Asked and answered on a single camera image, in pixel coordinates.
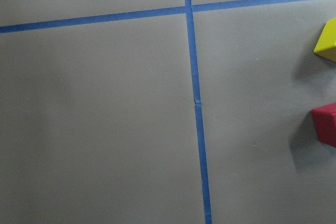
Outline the yellow wooden block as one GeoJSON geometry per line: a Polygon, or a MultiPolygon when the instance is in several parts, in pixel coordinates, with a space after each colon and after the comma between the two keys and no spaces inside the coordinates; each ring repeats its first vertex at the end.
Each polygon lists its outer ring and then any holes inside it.
{"type": "Polygon", "coordinates": [[[326,22],[313,52],[335,62],[335,18],[326,22]]]}

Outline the red wooden block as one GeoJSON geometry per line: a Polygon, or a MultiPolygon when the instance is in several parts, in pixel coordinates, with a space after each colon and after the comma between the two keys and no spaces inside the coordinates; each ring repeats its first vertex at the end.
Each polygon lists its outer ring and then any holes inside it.
{"type": "Polygon", "coordinates": [[[311,115],[318,140],[335,147],[335,103],[315,108],[311,115]]]}

